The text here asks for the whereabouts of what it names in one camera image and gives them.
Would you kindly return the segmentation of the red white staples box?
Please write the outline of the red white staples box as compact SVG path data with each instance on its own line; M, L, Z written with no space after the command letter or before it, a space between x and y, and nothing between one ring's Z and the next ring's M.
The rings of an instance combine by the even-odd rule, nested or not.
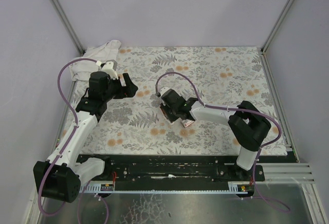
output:
M182 120L181 121L181 125L184 127L184 128L187 128L188 126L192 125L194 123L193 120Z

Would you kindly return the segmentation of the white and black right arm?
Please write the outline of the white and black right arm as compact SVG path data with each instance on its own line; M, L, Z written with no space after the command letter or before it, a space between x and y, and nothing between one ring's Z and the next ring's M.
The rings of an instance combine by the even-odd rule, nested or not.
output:
M160 109L163 115L171 123L181 119L214 122L230 127L241 146L237 166L246 171L253 167L271 124L250 102L243 101L236 108L222 105L210 107L201 104L197 98L186 100L167 87L162 88L157 96L161 99Z

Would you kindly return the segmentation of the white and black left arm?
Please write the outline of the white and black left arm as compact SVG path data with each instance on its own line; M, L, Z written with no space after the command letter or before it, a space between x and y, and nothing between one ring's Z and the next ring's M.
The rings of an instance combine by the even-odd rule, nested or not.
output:
M47 160L38 161L33 168L39 197L71 203L82 185L104 172L102 159L91 157L78 163L80 150L105 113L107 103L112 99L132 98L137 90L128 73L116 79L104 71L91 73L89 87L77 104L67 134Z

